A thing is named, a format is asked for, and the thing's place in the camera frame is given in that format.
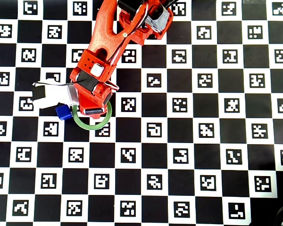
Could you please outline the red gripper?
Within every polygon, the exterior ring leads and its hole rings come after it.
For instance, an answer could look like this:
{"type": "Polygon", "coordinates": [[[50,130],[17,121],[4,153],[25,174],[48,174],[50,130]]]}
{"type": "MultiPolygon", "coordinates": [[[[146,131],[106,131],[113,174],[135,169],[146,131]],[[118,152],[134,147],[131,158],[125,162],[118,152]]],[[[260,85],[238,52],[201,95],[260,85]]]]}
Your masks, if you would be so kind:
{"type": "Polygon", "coordinates": [[[76,84],[79,96],[79,108],[83,115],[95,120],[106,117],[107,102],[112,96],[112,88],[104,83],[76,84]]]}

